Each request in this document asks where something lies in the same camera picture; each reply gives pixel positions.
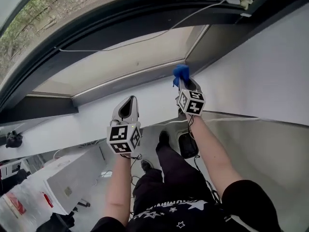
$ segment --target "blue rag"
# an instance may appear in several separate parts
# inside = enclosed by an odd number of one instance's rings
[[[175,79],[173,80],[173,86],[176,85],[179,87],[179,79],[181,78],[185,84],[189,81],[189,66],[185,64],[178,64],[176,68],[173,70],[173,74]]]

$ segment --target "black shoe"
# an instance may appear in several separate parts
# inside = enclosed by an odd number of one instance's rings
[[[141,160],[140,165],[141,165],[141,168],[144,170],[145,173],[153,168],[152,164],[147,160]]]
[[[169,145],[169,134],[165,130],[161,131],[160,133],[159,143],[163,145]]]

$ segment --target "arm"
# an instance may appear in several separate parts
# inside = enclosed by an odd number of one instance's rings
[[[190,121],[191,116],[186,116],[188,121]],[[242,180],[242,178],[233,168],[222,144],[209,130],[201,117],[194,117],[194,122],[190,129],[194,135],[211,181],[220,197],[222,197],[224,190],[230,184]]]
[[[130,216],[131,202],[130,159],[116,156],[116,163],[105,199],[104,216],[115,218],[126,226]]]

